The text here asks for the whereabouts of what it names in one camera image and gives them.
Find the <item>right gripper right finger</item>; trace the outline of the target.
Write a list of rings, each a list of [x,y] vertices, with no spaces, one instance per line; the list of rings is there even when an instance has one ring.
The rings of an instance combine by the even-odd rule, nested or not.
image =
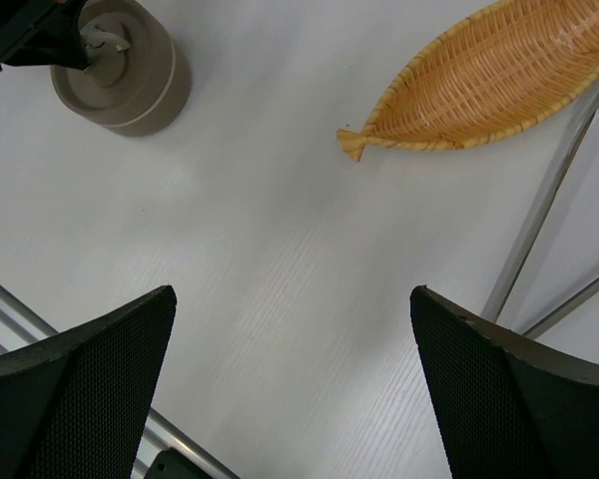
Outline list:
[[[410,318],[455,478],[599,478],[599,364],[421,285]]]

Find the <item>metal tongs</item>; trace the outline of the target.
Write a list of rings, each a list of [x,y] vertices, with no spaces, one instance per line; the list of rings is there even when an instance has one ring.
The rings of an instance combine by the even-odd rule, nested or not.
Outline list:
[[[523,302],[548,258],[590,162],[580,150],[597,148],[590,140],[599,127],[599,80],[592,91],[575,102],[572,118],[560,138],[555,154],[531,204],[513,248],[490,293],[482,315],[489,321],[514,328],[533,329],[537,319],[521,313]]]

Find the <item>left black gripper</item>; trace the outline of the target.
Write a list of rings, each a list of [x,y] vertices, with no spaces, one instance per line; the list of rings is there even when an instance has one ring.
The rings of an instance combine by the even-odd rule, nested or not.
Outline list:
[[[0,72],[5,65],[85,70],[89,57],[79,30],[85,0],[0,0]]]

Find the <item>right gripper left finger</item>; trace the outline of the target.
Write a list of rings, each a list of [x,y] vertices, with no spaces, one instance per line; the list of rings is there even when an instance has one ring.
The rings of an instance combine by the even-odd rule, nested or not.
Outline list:
[[[176,316],[169,285],[0,355],[0,478],[128,478]]]

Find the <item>brown round lid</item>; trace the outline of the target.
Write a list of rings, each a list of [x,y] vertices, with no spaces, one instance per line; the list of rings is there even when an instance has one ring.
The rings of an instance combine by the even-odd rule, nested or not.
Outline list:
[[[172,70],[173,41],[164,26],[136,1],[89,1],[78,27],[89,65],[51,68],[62,103],[100,125],[148,110]]]

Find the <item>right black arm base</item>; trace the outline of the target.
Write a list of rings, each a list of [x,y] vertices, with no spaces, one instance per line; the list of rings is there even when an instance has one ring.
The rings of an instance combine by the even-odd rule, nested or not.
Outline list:
[[[161,451],[145,479],[210,479],[210,476],[175,449]]]

